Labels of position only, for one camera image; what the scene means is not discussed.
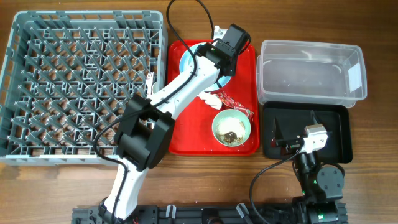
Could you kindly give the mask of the white plastic spoon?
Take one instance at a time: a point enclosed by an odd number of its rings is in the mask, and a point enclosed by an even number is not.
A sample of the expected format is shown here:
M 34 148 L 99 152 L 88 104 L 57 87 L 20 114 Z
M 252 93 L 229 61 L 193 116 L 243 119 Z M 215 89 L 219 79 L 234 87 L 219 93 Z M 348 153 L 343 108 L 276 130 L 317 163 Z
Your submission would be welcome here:
M 155 94 L 158 91 L 158 84 L 157 82 L 154 82 L 152 84 L 152 94 Z

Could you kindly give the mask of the white plastic fork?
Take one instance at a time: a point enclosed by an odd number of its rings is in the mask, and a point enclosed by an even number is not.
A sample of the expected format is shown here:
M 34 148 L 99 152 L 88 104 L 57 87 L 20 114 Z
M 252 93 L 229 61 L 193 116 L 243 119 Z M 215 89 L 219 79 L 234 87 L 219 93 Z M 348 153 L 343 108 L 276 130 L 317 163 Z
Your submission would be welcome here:
M 154 72 L 149 72 L 146 76 L 147 96 L 152 94 L 152 86 L 154 84 Z

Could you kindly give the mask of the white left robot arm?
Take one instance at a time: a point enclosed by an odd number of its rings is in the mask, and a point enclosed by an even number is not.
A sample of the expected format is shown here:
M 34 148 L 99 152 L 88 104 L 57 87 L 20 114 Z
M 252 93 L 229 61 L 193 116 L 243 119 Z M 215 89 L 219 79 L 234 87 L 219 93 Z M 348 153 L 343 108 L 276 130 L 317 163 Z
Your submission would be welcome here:
M 130 218 L 148 171 L 169 149 L 178 116 L 221 77 L 235 75 L 238 55 L 250 42 L 244 29 L 231 24 L 220 38 L 188 49 L 192 62 L 163 89 L 127 102 L 114 135 L 118 172 L 110 195 L 99 206 L 105 223 L 124 223 Z

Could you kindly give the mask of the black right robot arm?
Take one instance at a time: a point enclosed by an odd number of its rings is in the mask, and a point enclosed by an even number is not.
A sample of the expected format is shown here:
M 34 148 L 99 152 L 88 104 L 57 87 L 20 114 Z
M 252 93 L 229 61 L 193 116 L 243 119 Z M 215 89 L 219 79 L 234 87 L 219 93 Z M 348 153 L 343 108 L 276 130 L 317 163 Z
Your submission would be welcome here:
M 293 139 L 284 137 L 278 119 L 273 120 L 271 146 L 293 157 L 293 170 L 303 193 L 292 201 L 295 221 L 348 223 L 346 206 L 339 202 L 343 198 L 345 172 L 338 164 L 318 160 L 317 152 L 326 146 L 330 133 L 319 123 L 314 111 L 310 114 L 313 124 L 304 127 L 303 135 Z

